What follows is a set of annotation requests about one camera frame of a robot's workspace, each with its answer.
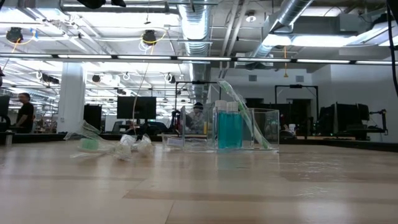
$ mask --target ceiling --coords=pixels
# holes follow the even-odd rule
[[[142,1],[126,1],[128,4],[139,3],[145,6]],[[282,1],[249,1],[246,12],[253,10],[256,20],[247,22],[243,20],[238,32],[239,40],[233,46],[232,54],[248,53],[253,51],[263,40],[262,29],[267,15],[279,10]],[[372,12],[383,10],[384,0],[371,1],[332,1],[315,0],[307,8],[302,17],[322,18],[338,17],[342,14],[349,14],[358,17],[362,26],[369,27],[367,19],[372,19]],[[78,4],[77,1],[67,0],[64,4]],[[152,1],[152,3],[163,4],[164,1]],[[230,20],[232,0],[218,1],[211,8],[210,22],[210,55],[219,56],[226,34],[226,26]],[[21,27],[24,41],[22,44],[14,45],[6,39],[6,33],[11,27]],[[158,41],[152,49],[143,49],[141,46],[141,35],[145,30],[155,30]],[[185,55],[183,34],[181,29],[180,16],[177,14],[162,13],[114,13],[114,12],[73,12],[73,11],[48,11],[41,15],[35,15],[27,10],[13,7],[3,7],[0,12],[0,44],[1,52],[15,53],[41,53],[41,54],[126,54],[126,55]],[[333,58],[333,59],[376,59],[382,60],[389,54],[388,47],[378,46],[380,43],[371,45],[351,47],[306,47],[288,45],[285,47],[274,47],[271,51],[273,57],[288,58]],[[17,86],[47,86],[47,83],[40,81],[42,73],[50,75],[62,81],[62,62],[38,61],[38,60],[16,60],[0,58],[0,66],[4,69],[4,85]],[[115,103],[108,99],[116,97],[116,90],[99,90],[99,86],[128,87],[138,89],[144,74],[141,96],[158,96],[159,109],[167,115],[172,109],[171,103],[163,102],[163,98],[169,97],[173,101],[175,88],[174,84],[165,81],[165,75],[172,74],[177,80],[190,81],[189,66],[186,63],[114,63],[114,62],[85,62],[88,74],[86,91],[86,102],[102,104],[104,112],[114,114]],[[284,68],[284,64],[274,64],[266,69]],[[312,72],[319,68],[319,65],[289,65],[289,68],[306,69]],[[93,75],[100,75],[105,80],[119,80],[118,83],[101,82],[94,83]],[[51,85],[51,88],[3,88],[4,94],[16,94],[28,91],[35,95],[34,100],[38,104],[53,105],[53,107],[42,107],[41,113],[56,113],[59,85]],[[131,90],[128,95],[137,94],[137,90]],[[186,98],[189,101],[190,92],[182,91],[179,99]]]

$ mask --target person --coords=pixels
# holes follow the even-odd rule
[[[33,127],[33,113],[34,107],[29,102],[30,95],[28,93],[18,94],[18,100],[23,103],[18,111],[16,126],[19,128],[18,133],[30,133]]]
[[[195,134],[203,134],[204,128],[204,115],[203,115],[203,104],[195,103],[193,105],[193,111],[191,111],[188,116],[191,118],[191,124],[189,128]]]

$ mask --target clear plastic box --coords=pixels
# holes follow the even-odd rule
[[[218,151],[279,149],[278,110],[248,108],[238,113],[240,118],[236,117],[237,114],[229,114],[233,118],[228,118],[227,121],[223,118],[225,113],[229,112],[223,108],[214,110],[215,122],[212,125],[211,139],[208,140],[213,148]]]
[[[180,136],[164,136],[164,146],[177,147],[188,152],[278,151],[279,111],[248,108],[237,116],[240,124],[229,125],[224,133],[229,139],[241,139],[241,144],[219,147],[220,111],[204,106],[201,114],[186,107],[181,109]]]

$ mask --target plastic bag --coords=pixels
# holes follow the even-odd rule
[[[144,135],[142,140],[137,142],[135,136],[122,135],[119,142],[107,141],[99,136],[100,131],[83,121],[80,128],[69,132],[64,140],[79,140],[77,145],[78,154],[71,155],[77,157],[96,157],[103,154],[110,154],[117,159],[130,161],[133,152],[137,151],[140,155],[148,157],[153,155],[154,148],[148,135]]]
[[[138,142],[137,150],[142,157],[154,155],[154,146],[147,134],[143,135],[142,140]]]
[[[64,140],[79,140],[77,150],[83,152],[79,154],[86,156],[85,154],[106,154],[109,153],[114,147],[114,143],[111,141],[104,140],[99,136],[100,131],[92,125],[83,121],[80,128],[76,131],[68,132],[64,137]]]

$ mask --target fluorescent light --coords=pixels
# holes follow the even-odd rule
[[[0,57],[19,57],[19,58],[51,58],[47,54],[0,54]]]
[[[138,60],[170,60],[169,56],[141,56],[141,55],[120,55],[119,59],[138,59]]]
[[[238,58],[239,62],[290,62],[290,59],[284,58]]]
[[[357,61],[357,65],[392,65],[391,61]]]
[[[95,59],[111,59],[110,55],[58,55],[60,58],[95,58]]]
[[[298,59],[302,63],[349,63],[349,60],[317,60],[317,59]]]
[[[268,34],[268,36],[262,41],[262,44],[265,46],[288,46],[292,44],[292,41],[290,37],[286,35]]]
[[[298,35],[292,45],[302,47],[342,47],[351,41],[350,37],[338,35]]]
[[[177,60],[230,61],[230,57],[177,57]]]
[[[63,7],[84,7],[84,6],[82,6],[81,4],[64,4]],[[113,8],[113,7],[119,7],[119,6],[113,6],[113,5],[110,5],[110,4],[105,4],[102,7]],[[151,6],[151,5],[146,5],[146,4],[143,4],[143,5],[127,5],[127,7],[164,9],[164,6]]]

